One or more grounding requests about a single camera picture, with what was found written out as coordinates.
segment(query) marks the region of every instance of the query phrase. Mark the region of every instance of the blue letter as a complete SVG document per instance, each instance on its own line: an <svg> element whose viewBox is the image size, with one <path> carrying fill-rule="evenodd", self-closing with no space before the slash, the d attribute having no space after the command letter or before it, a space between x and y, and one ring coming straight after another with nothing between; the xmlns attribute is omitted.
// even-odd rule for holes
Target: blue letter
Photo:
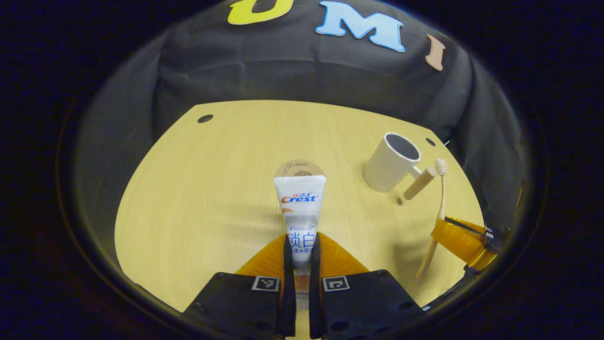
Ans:
<svg viewBox="0 0 604 340"><path fill-rule="evenodd" d="M319 4L325 6L327 10L323 26L315 29L317 33L343 36L346 34L346 30L341 27L341 23L344 21L357 39L363 38L365 34L375 28L376 33L369 37L374 44L398 52L405 51L405 47L400 44L400 26L403 26L403 23L397 19L382 13L374 13L363 18L354 8L342 2L321 1Z"/></svg>

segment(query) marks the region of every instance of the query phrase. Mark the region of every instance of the wooden table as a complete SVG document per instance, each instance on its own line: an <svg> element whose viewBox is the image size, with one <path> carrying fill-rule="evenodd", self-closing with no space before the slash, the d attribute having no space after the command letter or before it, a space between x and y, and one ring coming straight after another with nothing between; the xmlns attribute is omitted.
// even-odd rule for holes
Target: wooden table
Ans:
<svg viewBox="0 0 604 340"><path fill-rule="evenodd" d="M207 114L213 119L198 123ZM121 268L183 312L212 275L234 273L286 232L273 175L288 160L308 159L327 177L319 231L370 270L389 270L420 306L427 304L463 276L464 262L438 247L425 276L415 278L439 209L440 179L410 201L403 198L410 175L388 193L369 188L363 165L386 132L417 145L420 169L446 160L446 213L484 225L464 172L426 128L318 103L209 103L182 116L132 176L115 224ZM298 312L296 338L309 338L307 312Z"/></svg>

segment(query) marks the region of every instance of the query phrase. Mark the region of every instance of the white mug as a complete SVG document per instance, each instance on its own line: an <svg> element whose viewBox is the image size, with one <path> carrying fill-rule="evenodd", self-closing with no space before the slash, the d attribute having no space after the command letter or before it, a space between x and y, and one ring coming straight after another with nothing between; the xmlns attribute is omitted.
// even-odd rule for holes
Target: white mug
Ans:
<svg viewBox="0 0 604 340"><path fill-rule="evenodd" d="M388 192L407 174L415 179L422 174L416 167L421 158L422 154L410 140L389 132L365 165L363 177L373 190Z"/></svg>

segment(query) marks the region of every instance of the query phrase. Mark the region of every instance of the white toothpaste tube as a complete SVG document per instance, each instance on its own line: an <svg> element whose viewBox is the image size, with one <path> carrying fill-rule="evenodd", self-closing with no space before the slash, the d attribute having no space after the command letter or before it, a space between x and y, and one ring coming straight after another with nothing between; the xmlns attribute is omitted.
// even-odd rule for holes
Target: white toothpaste tube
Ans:
<svg viewBox="0 0 604 340"><path fill-rule="evenodd" d="M327 179L323 175L275 177L274 183L292 248L296 294L307 297L310 255Z"/></svg>

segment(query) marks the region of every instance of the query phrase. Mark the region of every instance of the screw hole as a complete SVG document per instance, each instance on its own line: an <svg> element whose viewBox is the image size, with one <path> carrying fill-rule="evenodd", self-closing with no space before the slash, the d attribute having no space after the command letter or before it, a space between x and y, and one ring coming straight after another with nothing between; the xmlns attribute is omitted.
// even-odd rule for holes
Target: screw hole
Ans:
<svg viewBox="0 0 604 340"><path fill-rule="evenodd" d="M341 332L348 328L348 323L346 321L338 321L332 324L332 330L334 332Z"/></svg>
<svg viewBox="0 0 604 340"><path fill-rule="evenodd" d="M382 327L378 330L376 330L375 332L373 332L373 335L383 335L390 332L390 327Z"/></svg>
<svg viewBox="0 0 604 340"><path fill-rule="evenodd" d="M201 117L200 119L197 119L197 123L205 123L212 118L214 118L213 114L206 114L205 116Z"/></svg>
<svg viewBox="0 0 604 340"><path fill-rule="evenodd" d="M407 302L399 304L399 309L400 310L409 309L411 307L413 307L413 302L411 302L411 301L407 301Z"/></svg>
<svg viewBox="0 0 604 340"><path fill-rule="evenodd" d="M259 329L259 330L270 330L271 328L272 328L271 325L267 324L266 322L258 321L256 323L256 329Z"/></svg>

